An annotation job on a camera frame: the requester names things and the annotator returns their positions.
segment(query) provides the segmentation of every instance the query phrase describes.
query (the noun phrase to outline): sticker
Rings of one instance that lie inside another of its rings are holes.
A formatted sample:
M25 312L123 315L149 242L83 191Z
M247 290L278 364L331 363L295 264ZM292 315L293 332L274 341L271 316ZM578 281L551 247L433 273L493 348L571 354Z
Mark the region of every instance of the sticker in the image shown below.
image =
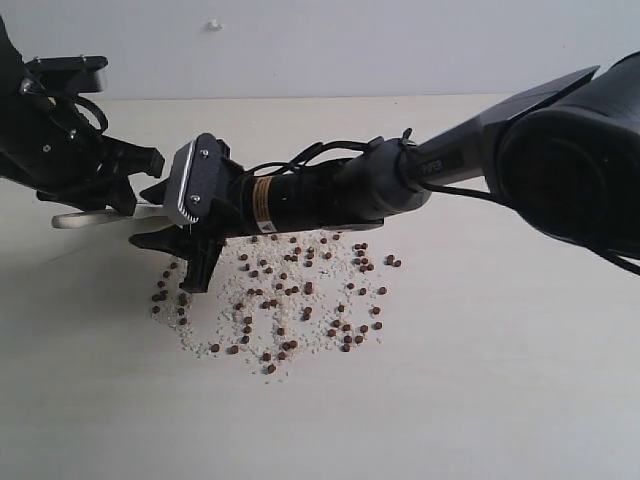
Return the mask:
M273 177L260 177L253 186L253 216L262 233L276 232L269 214L269 187Z

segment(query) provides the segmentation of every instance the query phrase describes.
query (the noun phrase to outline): table surface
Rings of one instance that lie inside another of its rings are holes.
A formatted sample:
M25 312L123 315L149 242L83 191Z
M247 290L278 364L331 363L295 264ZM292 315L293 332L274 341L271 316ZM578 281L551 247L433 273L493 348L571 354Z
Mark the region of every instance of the table surface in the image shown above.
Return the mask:
M317 140L409 126L426 139L501 98L103 106L112 136L171 158L210 131L250 166ZM512 212L434 195L348 235L406 260L382 277L393 287L383 343L300 355L266 385L237 358L183 351L150 318L167 257L128 245L134 226L53 230L66 208L8 182L0 201L3 479L640 475L640 279Z

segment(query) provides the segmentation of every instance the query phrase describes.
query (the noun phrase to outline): label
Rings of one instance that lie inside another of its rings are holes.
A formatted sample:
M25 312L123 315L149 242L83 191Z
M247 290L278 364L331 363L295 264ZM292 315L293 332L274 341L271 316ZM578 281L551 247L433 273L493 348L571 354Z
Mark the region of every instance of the label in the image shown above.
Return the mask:
M276 226L269 213L269 187L273 177L260 177L253 186L253 217L262 233L274 233Z

